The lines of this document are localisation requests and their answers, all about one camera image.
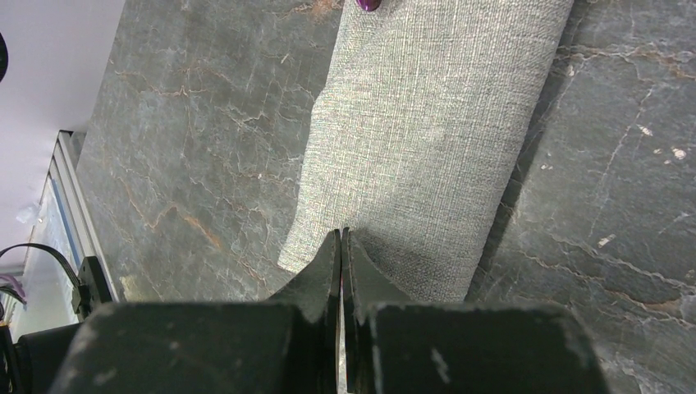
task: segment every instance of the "woven fabric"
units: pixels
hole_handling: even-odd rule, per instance
[[[416,300],[463,300],[571,5],[346,0],[279,264],[350,226]]]

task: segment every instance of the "shiny purple object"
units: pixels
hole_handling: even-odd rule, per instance
[[[374,11],[379,7],[379,4],[382,2],[382,0],[356,0],[358,2],[358,6],[360,8],[364,9],[365,11]]]

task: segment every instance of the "stone countertop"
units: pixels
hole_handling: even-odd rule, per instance
[[[695,17],[575,2],[467,297],[568,307],[616,394],[696,392]]]
[[[336,0],[128,0],[78,177],[126,300],[281,287]]]

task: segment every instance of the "folded cloth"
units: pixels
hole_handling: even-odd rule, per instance
[[[279,264],[350,226],[416,300],[463,300],[571,6],[346,1]]]

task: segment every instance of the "white panel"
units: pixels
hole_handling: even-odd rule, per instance
[[[41,197],[60,129],[85,131],[125,0],[2,0],[0,246],[29,239],[17,214]],[[21,263],[20,252],[0,267]]]

